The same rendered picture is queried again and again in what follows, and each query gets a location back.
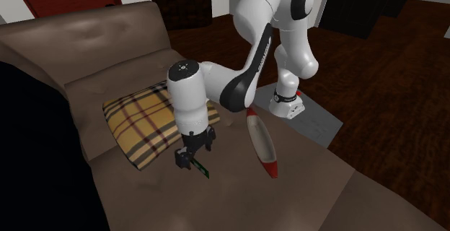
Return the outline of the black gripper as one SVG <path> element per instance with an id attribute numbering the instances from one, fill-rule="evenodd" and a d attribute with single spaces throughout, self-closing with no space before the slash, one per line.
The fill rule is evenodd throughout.
<path id="1" fill-rule="evenodd" d="M 175 150 L 175 164 L 180 169 L 191 169 L 190 163 L 195 154 L 201 147 L 205 147 L 207 151 L 212 150 L 212 143 L 216 139 L 216 132 L 212 126 L 197 135 L 191 131 L 189 135 L 182 135 L 184 147 Z"/>

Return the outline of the green pen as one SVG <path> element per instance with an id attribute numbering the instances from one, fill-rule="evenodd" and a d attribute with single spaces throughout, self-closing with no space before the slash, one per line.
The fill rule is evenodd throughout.
<path id="1" fill-rule="evenodd" d="M 199 163 L 199 161 L 197 161 L 195 158 L 192 158 L 190 161 L 202 174 L 204 174 L 207 179 L 210 178 L 210 174 L 209 171 L 202 165 Z"/>

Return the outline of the brown leather sofa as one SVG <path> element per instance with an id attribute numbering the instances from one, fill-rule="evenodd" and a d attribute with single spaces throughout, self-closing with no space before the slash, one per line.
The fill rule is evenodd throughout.
<path id="1" fill-rule="evenodd" d="M 180 59 L 150 1 L 0 26 L 0 231 L 444 231 L 262 109 L 279 178 L 225 110 L 212 156 L 196 155 L 211 178 L 172 151 L 138 170 L 102 105 Z"/>

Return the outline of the yellow plaid pillow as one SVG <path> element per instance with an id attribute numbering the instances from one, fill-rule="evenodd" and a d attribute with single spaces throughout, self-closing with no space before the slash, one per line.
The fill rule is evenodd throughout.
<path id="1" fill-rule="evenodd" d="M 118 146 L 138 170 L 181 138 L 165 81 L 108 100 L 102 110 Z"/>

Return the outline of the red and white toy canoe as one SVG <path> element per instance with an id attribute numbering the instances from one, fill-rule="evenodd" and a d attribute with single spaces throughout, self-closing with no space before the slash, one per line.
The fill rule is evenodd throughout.
<path id="1" fill-rule="evenodd" d="M 263 120 L 253 108 L 248 108 L 247 129 L 257 158 L 271 178 L 278 177 L 278 163 L 273 141 Z"/>

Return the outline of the grey robot stand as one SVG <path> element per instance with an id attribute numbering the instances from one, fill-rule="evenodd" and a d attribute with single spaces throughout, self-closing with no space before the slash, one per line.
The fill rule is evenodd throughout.
<path id="1" fill-rule="evenodd" d="M 305 110 L 292 119 L 279 118 L 269 112 L 269 104 L 276 84 L 259 87 L 255 104 L 268 112 L 262 115 L 270 136 L 278 148 L 320 146 L 328 148 L 343 122 L 301 92 Z"/>

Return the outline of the dark brown wicker cabinet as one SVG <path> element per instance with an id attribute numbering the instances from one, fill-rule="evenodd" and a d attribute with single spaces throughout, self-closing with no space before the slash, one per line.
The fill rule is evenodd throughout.
<path id="1" fill-rule="evenodd" d="M 167 30 L 207 27 L 212 24 L 211 0 L 152 0 L 162 14 Z"/>

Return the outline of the black cabinet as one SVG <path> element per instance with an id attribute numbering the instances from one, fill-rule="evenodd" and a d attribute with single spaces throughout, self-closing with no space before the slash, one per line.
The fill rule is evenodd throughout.
<path id="1" fill-rule="evenodd" d="M 407 0 L 327 0 L 319 27 L 366 39 L 380 16 L 398 17 Z"/>

